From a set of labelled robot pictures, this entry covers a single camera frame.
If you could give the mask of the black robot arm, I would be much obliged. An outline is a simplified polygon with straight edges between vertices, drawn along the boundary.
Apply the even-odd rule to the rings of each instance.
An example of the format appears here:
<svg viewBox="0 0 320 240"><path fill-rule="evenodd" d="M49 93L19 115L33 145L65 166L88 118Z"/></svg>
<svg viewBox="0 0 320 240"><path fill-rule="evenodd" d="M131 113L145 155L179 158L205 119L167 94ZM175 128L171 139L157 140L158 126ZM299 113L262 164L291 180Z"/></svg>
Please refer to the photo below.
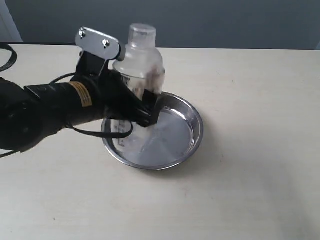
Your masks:
<svg viewBox="0 0 320 240"><path fill-rule="evenodd" d="M141 127L157 123L159 96L137 98L109 62L82 52L69 82L20 87L0 81L0 148L3 156L23 153L62 129L102 120L125 120Z"/></svg>

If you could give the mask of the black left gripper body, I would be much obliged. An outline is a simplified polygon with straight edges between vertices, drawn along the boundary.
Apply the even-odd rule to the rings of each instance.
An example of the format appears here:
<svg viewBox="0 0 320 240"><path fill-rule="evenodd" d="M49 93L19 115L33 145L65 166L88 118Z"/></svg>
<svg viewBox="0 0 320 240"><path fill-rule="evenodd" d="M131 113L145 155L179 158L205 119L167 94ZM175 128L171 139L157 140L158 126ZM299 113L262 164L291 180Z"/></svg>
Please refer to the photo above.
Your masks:
<svg viewBox="0 0 320 240"><path fill-rule="evenodd" d="M150 108L123 83L122 75L109 69L109 61L82 51L70 84L80 88L92 107L104 116L150 126Z"/></svg>

